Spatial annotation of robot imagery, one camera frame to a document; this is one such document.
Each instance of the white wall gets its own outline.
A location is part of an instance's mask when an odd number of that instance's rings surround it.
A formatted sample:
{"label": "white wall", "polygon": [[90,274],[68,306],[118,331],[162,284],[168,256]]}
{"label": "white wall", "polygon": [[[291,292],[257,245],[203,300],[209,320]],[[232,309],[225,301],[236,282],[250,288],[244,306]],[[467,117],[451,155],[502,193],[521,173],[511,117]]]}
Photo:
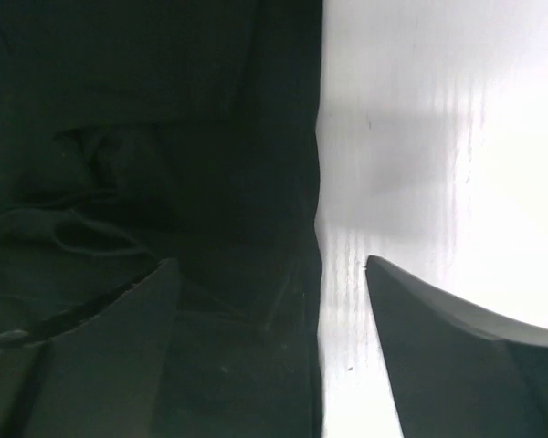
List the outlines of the white wall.
{"label": "white wall", "polygon": [[328,437],[397,437],[366,256],[548,328],[548,0],[327,0],[323,64]]}

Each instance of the dark cloth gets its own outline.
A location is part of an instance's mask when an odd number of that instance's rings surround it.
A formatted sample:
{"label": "dark cloth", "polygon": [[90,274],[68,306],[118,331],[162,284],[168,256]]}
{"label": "dark cloth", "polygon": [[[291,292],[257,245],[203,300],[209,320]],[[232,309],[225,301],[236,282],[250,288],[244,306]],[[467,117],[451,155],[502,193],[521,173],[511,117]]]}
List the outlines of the dark cloth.
{"label": "dark cloth", "polygon": [[0,333],[176,258],[155,436],[320,436],[320,74],[321,0],[0,0]]}
{"label": "dark cloth", "polygon": [[0,335],[0,438],[149,436],[180,284],[166,260],[29,331]]}

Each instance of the black clothing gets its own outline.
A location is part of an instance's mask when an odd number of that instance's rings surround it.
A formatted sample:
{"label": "black clothing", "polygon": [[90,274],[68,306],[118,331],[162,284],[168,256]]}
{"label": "black clothing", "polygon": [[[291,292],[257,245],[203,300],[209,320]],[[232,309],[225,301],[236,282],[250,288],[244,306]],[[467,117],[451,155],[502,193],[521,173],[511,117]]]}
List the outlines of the black clothing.
{"label": "black clothing", "polygon": [[154,436],[321,435],[321,9],[0,0],[0,333],[177,259]]}

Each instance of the black fabric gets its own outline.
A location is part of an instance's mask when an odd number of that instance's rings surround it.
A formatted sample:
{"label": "black fabric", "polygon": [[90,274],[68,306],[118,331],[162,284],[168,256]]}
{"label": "black fabric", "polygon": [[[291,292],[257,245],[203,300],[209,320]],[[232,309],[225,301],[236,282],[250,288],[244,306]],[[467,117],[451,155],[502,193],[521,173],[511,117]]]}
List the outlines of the black fabric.
{"label": "black fabric", "polygon": [[0,336],[0,438],[147,436],[180,285],[167,260]]}
{"label": "black fabric", "polygon": [[0,333],[178,259],[158,436],[321,435],[321,9],[0,0]]}
{"label": "black fabric", "polygon": [[548,438],[548,330],[378,257],[367,282],[405,438]]}

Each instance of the dark plastic piece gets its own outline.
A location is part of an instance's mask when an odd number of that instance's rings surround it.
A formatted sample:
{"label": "dark plastic piece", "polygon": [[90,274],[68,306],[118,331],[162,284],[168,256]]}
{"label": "dark plastic piece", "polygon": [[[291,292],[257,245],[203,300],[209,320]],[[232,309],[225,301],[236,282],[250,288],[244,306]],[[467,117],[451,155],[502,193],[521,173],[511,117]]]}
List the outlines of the dark plastic piece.
{"label": "dark plastic piece", "polygon": [[137,284],[0,337],[0,438],[148,436],[178,285],[166,261]]}
{"label": "dark plastic piece", "polygon": [[548,438],[548,330],[378,257],[366,275],[405,438]]}

